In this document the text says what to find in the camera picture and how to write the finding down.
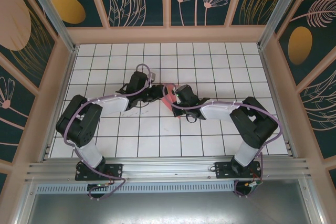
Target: yellow oval shape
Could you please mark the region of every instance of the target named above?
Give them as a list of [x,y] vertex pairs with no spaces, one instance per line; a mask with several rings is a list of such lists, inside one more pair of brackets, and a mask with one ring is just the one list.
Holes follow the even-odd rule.
[[30,38],[31,21],[24,0],[0,0],[0,45],[19,51]]
[[51,2],[63,21],[78,24],[85,20],[84,7],[78,0],[51,0]]
[[299,26],[290,35],[288,42],[289,60],[300,65],[308,57],[313,44],[313,37],[309,29]]

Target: enclosure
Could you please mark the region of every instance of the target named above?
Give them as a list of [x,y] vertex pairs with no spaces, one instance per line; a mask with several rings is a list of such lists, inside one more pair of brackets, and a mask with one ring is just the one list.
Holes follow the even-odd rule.
[[[335,222],[335,0],[0,2],[1,223]],[[75,180],[56,123],[74,96],[112,95],[139,64],[154,85],[254,97],[275,116],[264,185],[240,198],[211,170],[243,143],[233,122],[190,123],[156,100],[100,118],[93,141],[126,183],[91,202],[102,181]]]

